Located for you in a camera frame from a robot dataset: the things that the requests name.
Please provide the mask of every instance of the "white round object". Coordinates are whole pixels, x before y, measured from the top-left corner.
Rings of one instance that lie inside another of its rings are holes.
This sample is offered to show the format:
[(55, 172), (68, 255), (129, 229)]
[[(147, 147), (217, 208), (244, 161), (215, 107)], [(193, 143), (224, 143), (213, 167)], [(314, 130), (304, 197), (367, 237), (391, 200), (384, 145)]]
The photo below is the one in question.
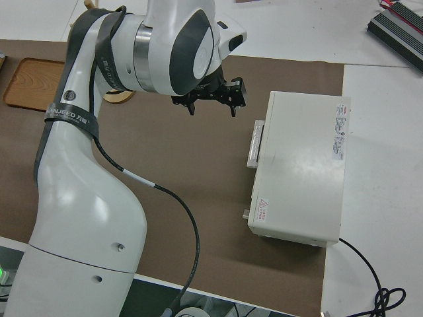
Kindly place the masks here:
[(210, 317), (207, 312), (201, 308), (188, 307), (182, 309), (175, 317)]

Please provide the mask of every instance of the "black finned electronic device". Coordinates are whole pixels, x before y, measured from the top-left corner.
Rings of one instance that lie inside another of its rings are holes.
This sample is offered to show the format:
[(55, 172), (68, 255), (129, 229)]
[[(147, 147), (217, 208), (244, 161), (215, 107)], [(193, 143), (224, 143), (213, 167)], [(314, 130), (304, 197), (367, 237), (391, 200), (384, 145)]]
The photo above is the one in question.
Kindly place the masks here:
[(368, 32), (423, 72), (423, 18), (395, 2), (370, 20)]

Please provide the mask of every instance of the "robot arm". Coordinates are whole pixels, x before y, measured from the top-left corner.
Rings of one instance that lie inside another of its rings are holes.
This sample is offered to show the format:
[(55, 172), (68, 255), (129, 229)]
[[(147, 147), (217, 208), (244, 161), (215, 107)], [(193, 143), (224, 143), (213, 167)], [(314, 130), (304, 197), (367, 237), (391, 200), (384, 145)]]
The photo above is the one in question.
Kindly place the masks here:
[(198, 97), (219, 92), (226, 103), (227, 87), (242, 82), (227, 84), (220, 68), (246, 39), (235, 25), (216, 22), (211, 0), (149, 1), (146, 17), (92, 9), (77, 19), (36, 157), (37, 220), (5, 317), (119, 315), (147, 224), (137, 197), (92, 154), (102, 96), (111, 88), (191, 96), (204, 87)]

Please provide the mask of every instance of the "wooden tray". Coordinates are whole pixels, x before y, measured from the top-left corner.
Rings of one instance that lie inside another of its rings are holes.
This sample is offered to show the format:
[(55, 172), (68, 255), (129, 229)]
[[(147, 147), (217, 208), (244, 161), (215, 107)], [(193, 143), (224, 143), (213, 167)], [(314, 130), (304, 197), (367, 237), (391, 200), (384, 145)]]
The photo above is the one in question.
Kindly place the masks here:
[(46, 111), (53, 102), (64, 63), (23, 59), (7, 87), (3, 101), (12, 107)]

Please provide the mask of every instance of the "screw hole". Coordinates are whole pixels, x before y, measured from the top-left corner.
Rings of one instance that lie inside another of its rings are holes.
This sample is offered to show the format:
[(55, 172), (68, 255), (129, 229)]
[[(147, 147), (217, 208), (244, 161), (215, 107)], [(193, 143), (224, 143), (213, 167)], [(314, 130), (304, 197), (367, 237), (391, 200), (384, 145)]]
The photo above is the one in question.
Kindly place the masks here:
[(93, 282), (94, 283), (101, 283), (103, 278), (101, 276), (95, 275), (93, 276)]

